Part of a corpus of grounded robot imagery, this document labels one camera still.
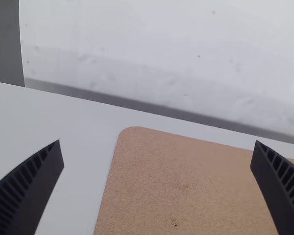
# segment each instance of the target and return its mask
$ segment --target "cork surface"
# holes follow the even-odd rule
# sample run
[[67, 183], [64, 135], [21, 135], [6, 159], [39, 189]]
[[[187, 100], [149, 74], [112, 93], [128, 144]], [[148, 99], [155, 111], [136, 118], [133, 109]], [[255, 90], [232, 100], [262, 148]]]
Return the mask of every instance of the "cork surface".
[[251, 157], [250, 150], [125, 129], [95, 235], [277, 235]]

